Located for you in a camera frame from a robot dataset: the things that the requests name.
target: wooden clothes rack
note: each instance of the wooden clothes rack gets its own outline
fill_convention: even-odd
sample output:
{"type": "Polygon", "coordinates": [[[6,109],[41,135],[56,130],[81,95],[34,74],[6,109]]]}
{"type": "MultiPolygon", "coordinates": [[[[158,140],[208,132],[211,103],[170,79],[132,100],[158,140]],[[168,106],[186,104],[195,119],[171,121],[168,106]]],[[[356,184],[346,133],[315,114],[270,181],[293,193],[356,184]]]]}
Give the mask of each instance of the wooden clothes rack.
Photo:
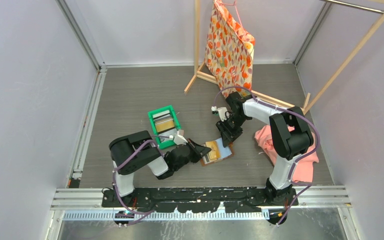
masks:
{"type": "MultiPolygon", "coordinates": [[[[350,4],[346,2],[341,2],[337,0],[321,0],[327,3],[337,4],[341,6],[346,6],[350,8],[355,9],[361,9],[364,11],[374,12],[381,14],[380,17],[374,22],[374,24],[369,28],[367,33],[361,38],[361,40],[358,42],[358,44],[355,46],[355,48],[351,51],[351,53],[345,58],[343,63],[338,67],[338,69],[335,71],[335,73],[328,79],[326,84],[321,88],[321,90],[317,93],[317,95],[310,101],[310,93],[307,94],[305,97],[304,104],[302,106],[302,111],[304,114],[306,114],[310,108],[317,102],[317,100],[320,99],[320,97],[325,93],[325,91],[329,88],[329,86],[334,82],[334,80],[338,77],[338,75],[344,70],[344,68],[348,65],[348,63],[351,62],[351,60],[357,55],[357,53],[360,51],[361,48],[367,43],[367,41],[373,36],[373,34],[378,30],[378,28],[384,23],[384,11],[382,10],[376,10],[368,7],[363,7],[355,4],[350,4]]],[[[384,0],[371,0],[374,2],[380,2],[384,4],[384,0]]],[[[200,8],[201,8],[201,1],[195,0],[195,39],[194,39],[194,75],[192,79],[187,84],[186,88],[184,89],[184,93],[187,94],[189,89],[194,84],[195,80],[197,78],[208,81],[210,83],[217,85],[217,79],[213,75],[207,74],[205,72],[202,72],[201,69],[204,67],[205,61],[202,61],[201,65],[199,65],[198,61],[200,58],[200,8]]],[[[294,107],[293,104],[290,104],[288,102],[282,101],[280,99],[265,95],[263,93],[251,90],[251,92],[255,95],[257,95],[260,99],[273,104],[277,105],[283,108],[291,108],[294,107]]]]}

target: orange patterned cloth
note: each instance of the orange patterned cloth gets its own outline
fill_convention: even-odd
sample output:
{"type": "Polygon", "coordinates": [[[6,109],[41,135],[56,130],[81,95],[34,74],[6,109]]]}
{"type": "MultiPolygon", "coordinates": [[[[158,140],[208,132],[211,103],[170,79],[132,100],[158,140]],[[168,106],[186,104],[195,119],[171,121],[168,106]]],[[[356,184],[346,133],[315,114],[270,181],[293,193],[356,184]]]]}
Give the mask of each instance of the orange patterned cloth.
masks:
{"type": "MultiPolygon", "coordinates": [[[[214,0],[205,46],[205,64],[217,79],[220,89],[229,86],[252,87],[254,37],[237,23],[221,0],[214,0]]],[[[223,91],[226,98],[240,88],[223,91]]]]}

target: folded cloth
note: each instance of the folded cloth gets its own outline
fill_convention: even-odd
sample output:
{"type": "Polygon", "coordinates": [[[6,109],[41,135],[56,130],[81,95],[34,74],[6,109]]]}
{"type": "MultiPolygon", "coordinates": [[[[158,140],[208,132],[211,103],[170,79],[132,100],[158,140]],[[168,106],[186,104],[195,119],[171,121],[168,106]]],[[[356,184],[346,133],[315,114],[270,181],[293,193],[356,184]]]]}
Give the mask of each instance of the folded cloth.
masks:
{"type": "MultiPolygon", "coordinates": [[[[294,127],[288,126],[289,131],[294,130],[294,127]]],[[[272,140],[272,130],[269,125],[264,126],[261,130],[255,133],[255,140],[258,145],[264,150],[264,152],[268,155],[271,162],[276,164],[276,158],[278,154],[273,146],[272,140]]],[[[315,143],[308,148],[308,152],[315,148],[315,143]]],[[[295,172],[292,176],[293,182],[308,182],[311,183],[313,181],[313,163],[319,162],[319,158],[317,157],[317,153],[313,152],[309,156],[301,159],[295,167],[295,172]]]]}

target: green tray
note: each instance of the green tray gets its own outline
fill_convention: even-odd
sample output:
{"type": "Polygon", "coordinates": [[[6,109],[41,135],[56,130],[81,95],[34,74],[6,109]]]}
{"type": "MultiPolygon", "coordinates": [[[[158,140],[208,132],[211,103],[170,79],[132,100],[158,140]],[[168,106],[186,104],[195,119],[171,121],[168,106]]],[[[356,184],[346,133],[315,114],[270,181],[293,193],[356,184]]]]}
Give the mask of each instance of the green tray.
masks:
{"type": "MultiPolygon", "coordinates": [[[[152,116],[154,114],[158,114],[158,113],[161,113],[161,112],[164,112],[164,111],[167,111],[167,110],[170,111],[170,114],[173,117],[174,126],[176,127],[176,129],[177,130],[182,129],[182,127],[180,126],[180,123],[178,121],[178,118],[176,117],[176,113],[175,113],[175,110],[173,109],[173,106],[168,105],[168,106],[162,107],[160,109],[156,109],[156,110],[152,110],[152,111],[148,112],[149,122],[151,123],[152,131],[153,131],[154,135],[158,135],[158,133],[157,133],[157,129],[155,127],[154,120],[153,120],[152,116]]],[[[172,141],[172,140],[165,141],[165,142],[161,143],[159,137],[156,137],[156,143],[158,144],[159,149],[166,149],[168,147],[176,145],[176,143],[174,141],[172,141]]]]}

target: white wall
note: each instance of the white wall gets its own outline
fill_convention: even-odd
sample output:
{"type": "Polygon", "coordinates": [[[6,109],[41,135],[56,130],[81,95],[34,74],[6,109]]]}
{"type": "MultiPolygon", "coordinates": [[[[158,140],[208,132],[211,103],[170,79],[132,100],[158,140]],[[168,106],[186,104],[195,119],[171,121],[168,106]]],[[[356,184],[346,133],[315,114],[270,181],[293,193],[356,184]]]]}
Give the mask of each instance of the white wall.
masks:
{"type": "MultiPolygon", "coordinates": [[[[194,0],[68,0],[88,42],[107,65],[192,63],[194,0]]],[[[256,38],[255,63],[292,62],[323,2],[238,0],[244,27],[256,38]]],[[[201,58],[212,0],[201,0],[201,58]]],[[[228,7],[236,18],[234,7],[228,7]]]]}
{"type": "Polygon", "coordinates": [[[0,240],[38,240],[96,71],[55,0],[0,0],[0,240]]]}
{"type": "MultiPolygon", "coordinates": [[[[298,66],[316,94],[379,15],[334,6],[298,66]]],[[[363,239],[384,239],[384,24],[311,109],[363,239]]]]}

